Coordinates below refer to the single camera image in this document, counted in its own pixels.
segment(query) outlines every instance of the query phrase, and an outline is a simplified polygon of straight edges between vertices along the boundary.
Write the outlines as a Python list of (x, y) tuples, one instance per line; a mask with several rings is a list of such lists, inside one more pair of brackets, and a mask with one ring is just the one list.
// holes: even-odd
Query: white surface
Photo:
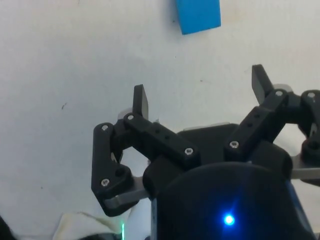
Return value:
[[(320, 89), (320, 1), (222, 0), (222, 27), (182, 36), (174, 0), (0, 1), (0, 214), (49, 238), (62, 213), (103, 216), (90, 190), (95, 125), (115, 122), (144, 84), (150, 119), (178, 131), (239, 123), (257, 104), (251, 65), (301, 94)], [(297, 153), (286, 129), (279, 142)], [(129, 162), (142, 172), (139, 155)], [(320, 224), (320, 190), (296, 184)], [(137, 206), (128, 240), (149, 232)]]

